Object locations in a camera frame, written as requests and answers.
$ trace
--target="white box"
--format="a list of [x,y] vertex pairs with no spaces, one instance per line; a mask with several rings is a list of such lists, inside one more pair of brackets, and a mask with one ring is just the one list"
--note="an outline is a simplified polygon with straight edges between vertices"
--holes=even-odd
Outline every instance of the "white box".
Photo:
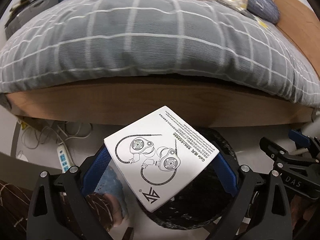
[[219,153],[167,106],[104,142],[130,188],[150,212],[174,197]]

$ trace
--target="gray storage box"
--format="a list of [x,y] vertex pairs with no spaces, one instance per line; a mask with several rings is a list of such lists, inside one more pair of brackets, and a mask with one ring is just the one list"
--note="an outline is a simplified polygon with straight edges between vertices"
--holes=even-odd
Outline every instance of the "gray storage box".
[[58,0],[37,0],[20,12],[5,28],[7,40],[34,16],[58,4]]

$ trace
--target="power strip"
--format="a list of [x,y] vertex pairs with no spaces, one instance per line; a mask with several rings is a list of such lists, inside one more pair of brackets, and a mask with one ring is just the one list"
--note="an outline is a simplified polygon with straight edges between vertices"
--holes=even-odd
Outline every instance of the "power strip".
[[73,165],[71,160],[68,157],[66,148],[64,147],[63,144],[59,145],[57,148],[57,153],[62,169],[62,173],[65,173],[69,168]]

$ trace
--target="gray plaid blanket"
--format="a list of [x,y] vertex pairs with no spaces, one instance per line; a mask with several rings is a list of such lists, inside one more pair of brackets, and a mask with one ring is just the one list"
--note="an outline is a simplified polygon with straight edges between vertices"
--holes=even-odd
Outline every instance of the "gray plaid blanket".
[[272,25],[216,2],[64,0],[0,51],[0,92],[113,76],[178,73],[320,106],[320,81]]

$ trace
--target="blue textured pad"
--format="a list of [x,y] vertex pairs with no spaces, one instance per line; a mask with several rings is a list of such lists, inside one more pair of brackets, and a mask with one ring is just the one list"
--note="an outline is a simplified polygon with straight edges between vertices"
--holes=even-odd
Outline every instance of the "blue textured pad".
[[311,145],[309,138],[296,130],[290,130],[288,136],[300,147],[309,148]]
[[110,161],[111,156],[106,146],[100,148],[98,156],[83,177],[83,187],[81,189],[81,194],[83,196],[87,196],[94,192]]
[[237,178],[229,164],[220,153],[213,159],[212,164],[225,192],[234,197],[238,193]]

